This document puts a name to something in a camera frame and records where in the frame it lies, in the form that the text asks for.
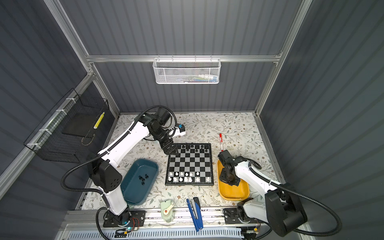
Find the yellow tray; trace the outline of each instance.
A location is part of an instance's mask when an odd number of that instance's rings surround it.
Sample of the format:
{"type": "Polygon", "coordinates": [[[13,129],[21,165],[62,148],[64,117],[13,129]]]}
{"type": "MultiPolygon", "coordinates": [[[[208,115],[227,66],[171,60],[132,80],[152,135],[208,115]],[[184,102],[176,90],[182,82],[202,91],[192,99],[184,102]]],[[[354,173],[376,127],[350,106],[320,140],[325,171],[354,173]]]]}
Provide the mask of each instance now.
{"type": "Polygon", "coordinates": [[[240,180],[239,186],[229,186],[219,180],[223,165],[220,160],[217,161],[217,179],[218,179],[218,192],[225,200],[242,201],[249,196],[249,185],[243,179],[240,180]]]}

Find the red marker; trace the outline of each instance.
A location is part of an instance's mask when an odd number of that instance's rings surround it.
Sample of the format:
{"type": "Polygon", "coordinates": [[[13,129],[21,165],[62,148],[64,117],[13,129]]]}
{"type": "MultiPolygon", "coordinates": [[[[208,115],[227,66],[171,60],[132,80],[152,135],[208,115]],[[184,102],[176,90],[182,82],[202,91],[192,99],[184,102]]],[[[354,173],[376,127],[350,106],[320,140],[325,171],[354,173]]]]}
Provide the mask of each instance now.
{"type": "Polygon", "coordinates": [[[223,138],[221,137],[221,133],[220,133],[220,147],[221,147],[221,151],[224,151],[224,148],[223,148],[223,138]]]}

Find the teal plastic bin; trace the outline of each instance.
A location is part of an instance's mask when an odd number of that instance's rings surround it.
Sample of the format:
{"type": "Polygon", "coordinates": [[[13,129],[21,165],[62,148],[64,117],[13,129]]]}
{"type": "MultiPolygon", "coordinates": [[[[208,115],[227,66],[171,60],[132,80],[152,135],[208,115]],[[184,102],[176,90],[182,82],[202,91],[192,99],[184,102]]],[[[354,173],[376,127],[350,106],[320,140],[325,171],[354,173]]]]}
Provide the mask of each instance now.
{"type": "Polygon", "coordinates": [[[120,185],[128,205],[141,205],[145,202],[158,173],[159,166],[153,161],[141,158],[132,164],[120,185]],[[144,185],[139,176],[145,179],[144,185]]]}

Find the plastic tray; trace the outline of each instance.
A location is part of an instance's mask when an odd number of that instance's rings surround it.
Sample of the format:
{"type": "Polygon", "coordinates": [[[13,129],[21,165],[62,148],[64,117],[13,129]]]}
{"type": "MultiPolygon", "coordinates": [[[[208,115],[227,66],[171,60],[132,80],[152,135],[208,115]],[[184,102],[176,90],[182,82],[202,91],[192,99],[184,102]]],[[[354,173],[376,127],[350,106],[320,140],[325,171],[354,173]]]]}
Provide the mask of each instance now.
{"type": "MultiPolygon", "coordinates": [[[[219,179],[223,165],[220,160],[217,161],[217,179],[219,179]]],[[[229,186],[226,183],[218,181],[218,192],[225,200],[242,201],[249,196],[249,185],[243,179],[240,180],[239,186],[229,186]]]]}
{"type": "Polygon", "coordinates": [[[147,199],[149,191],[153,183],[155,183],[157,174],[159,173],[159,166],[147,159],[138,159],[132,164],[132,167],[125,175],[121,182],[121,191],[125,201],[129,205],[141,205],[147,199]],[[141,184],[139,176],[145,179],[145,184],[141,184]]]}

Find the floral pattern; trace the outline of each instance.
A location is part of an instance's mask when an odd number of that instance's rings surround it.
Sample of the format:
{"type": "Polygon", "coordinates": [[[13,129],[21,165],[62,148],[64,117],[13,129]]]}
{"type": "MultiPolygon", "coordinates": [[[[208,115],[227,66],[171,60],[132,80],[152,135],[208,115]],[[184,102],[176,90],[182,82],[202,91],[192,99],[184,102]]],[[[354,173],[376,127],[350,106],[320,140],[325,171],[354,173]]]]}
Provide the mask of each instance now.
{"type": "MultiPolygon", "coordinates": [[[[207,206],[232,206],[237,201],[224,200],[218,192],[217,155],[220,152],[219,133],[222,133],[224,149],[233,156],[242,155],[254,159],[262,166],[262,172],[276,180],[275,173],[265,150],[263,141],[258,132],[252,113],[196,113],[175,114],[178,123],[185,125],[186,134],[174,138],[177,143],[211,143],[212,162],[214,171],[214,186],[165,186],[168,156],[163,153],[159,143],[141,140],[123,158],[118,171],[123,177],[128,172],[132,163],[144,158],[154,161],[159,166],[157,179],[142,205],[130,206],[131,208],[159,208],[160,202],[172,199],[176,207],[186,207],[186,198],[199,197],[200,204],[207,206]]],[[[120,136],[133,122],[136,115],[121,115],[110,142],[120,136]]],[[[250,188],[250,196],[263,201],[263,197],[250,188]]],[[[86,194],[82,209],[99,209],[105,203],[99,194],[89,192],[86,194]]]]}

